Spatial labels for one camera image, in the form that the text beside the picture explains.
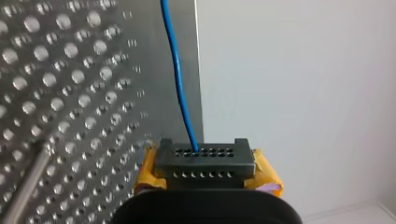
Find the black plastic housing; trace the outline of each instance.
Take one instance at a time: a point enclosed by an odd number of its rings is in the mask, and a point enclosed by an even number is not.
[[[301,224],[294,209],[253,189],[150,190],[123,204],[113,224]]]
[[[154,174],[165,178],[168,189],[240,189],[252,178],[255,163],[247,139],[234,144],[174,144],[163,139],[157,151]]]

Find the white surface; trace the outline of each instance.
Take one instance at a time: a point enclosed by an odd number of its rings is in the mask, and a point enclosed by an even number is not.
[[[396,224],[378,205],[365,206],[356,210],[334,214],[307,221],[305,224]]]
[[[196,4],[206,142],[263,148],[303,217],[374,198],[396,158],[396,1]]]

